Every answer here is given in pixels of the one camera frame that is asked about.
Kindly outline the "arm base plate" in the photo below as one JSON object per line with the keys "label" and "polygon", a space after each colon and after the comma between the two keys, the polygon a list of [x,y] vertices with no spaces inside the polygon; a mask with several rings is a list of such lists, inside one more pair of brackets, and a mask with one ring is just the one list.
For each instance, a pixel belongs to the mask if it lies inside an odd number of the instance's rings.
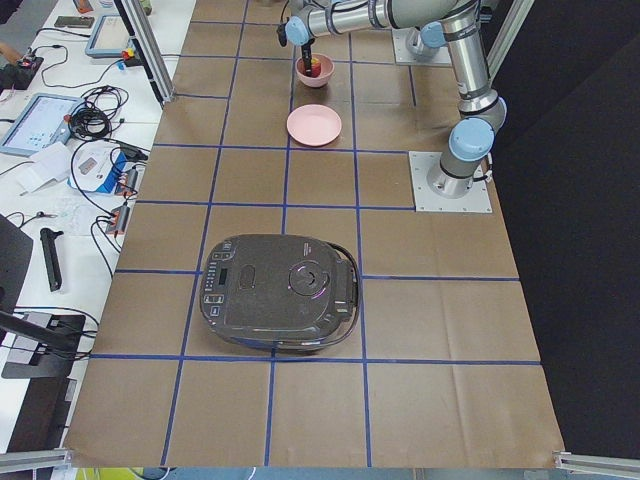
{"label": "arm base plate", "polygon": [[422,28],[393,30],[392,39],[398,65],[451,66],[443,29],[438,22]]}
{"label": "arm base plate", "polygon": [[493,208],[482,168],[478,166],[469,178],[453,178],[441,168],[441,155],[441,152],[408,152],[415,211],[491,214]]}

